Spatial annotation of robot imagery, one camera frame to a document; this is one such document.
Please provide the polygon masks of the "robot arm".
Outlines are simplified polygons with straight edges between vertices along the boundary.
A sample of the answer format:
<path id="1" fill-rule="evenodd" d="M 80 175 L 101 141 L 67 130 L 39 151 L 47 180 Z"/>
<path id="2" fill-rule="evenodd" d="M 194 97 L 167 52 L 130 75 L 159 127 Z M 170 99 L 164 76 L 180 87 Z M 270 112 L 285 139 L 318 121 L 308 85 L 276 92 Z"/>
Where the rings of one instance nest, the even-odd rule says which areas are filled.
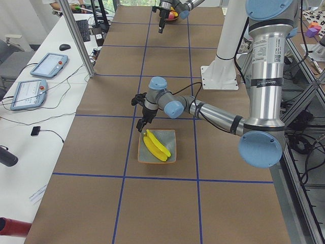
<path id="1" fill-rule="evenodd" d="M 164 78 L 151 78 L 147 92 L 131 101 L 142 108 L 138 131 L 158 111 L 172 119 L 188 113 L 238 136 L 239 154 L 249 165 L 278 163 L 285 149 L 280 119 L 285 41 L 297 29 L 300 6 L 298 1 L 230 1 L 215 58 L 201 67 L 197 93 L 174 93 Z"/>
<path id="2" fill-rule="evenodd" d="M 178 13 L 181 19 L 185 19 L 189 16 L 189 12 L 193 10 L 195 7 L 199 6 L 204 0 L 187 0 L 185 3 L 182 3 L 179 0 L 163 0 L 159 2 L 158 6 L 152 7 L 152 12 L 160 11 L 159 17 L 159 28 L 158 32 L 160 34 L 163 33 L 165 28 L 165 23 L 169 17 L 171 12 L 171 7 Z"/>

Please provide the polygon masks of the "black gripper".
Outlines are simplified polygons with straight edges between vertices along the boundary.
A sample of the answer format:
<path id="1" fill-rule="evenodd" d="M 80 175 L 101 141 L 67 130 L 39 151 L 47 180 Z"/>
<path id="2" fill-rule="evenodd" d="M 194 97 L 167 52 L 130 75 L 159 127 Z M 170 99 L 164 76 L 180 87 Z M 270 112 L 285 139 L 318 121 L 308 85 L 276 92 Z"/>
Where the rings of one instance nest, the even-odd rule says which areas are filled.
<path id="1" fill-rule="evenodd" d="M 160 21 L 159 21 L 158 32 L 160 34 L 162 34 L 163 33 L 163 30 L 164 30 L 163 27 L 165 26 L 166 20 L 169 17 L 170 9 L 166 9 L 166 8 L 159 7 L 159 10 L 160 10 L 160 14 L 159 14 Z"/>
<path id="2" fill-rule="evenodd" d="M 142 132 L 144 126 L 147 123 L 149 123 L 149 124 L 152 123 L 153 119 L 157 115 L 157 112 L 158 112 L 157 109 L 151 110 L 151 109 L 148 109 L 147 107 L 143 107 L 142 108 L 143 117 L 140 120 L 138 120 L 138 122 L 137 122 L 137 125 L 136 125 L 137 130 L 139 132 Z"/>

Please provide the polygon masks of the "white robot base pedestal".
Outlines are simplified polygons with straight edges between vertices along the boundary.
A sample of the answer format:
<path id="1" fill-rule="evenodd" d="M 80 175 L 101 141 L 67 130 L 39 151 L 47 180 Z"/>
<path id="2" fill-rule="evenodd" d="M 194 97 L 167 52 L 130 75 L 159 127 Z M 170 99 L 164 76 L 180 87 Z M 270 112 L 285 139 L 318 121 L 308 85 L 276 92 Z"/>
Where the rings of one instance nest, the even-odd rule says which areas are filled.
<path id="1" fill-rule="evenodd" d="M 234 58 L 247 29 L 247 20 L 246 1 L 229 1 L 215 60 L 201 67 L 203 89 L 238 90 Z"/>

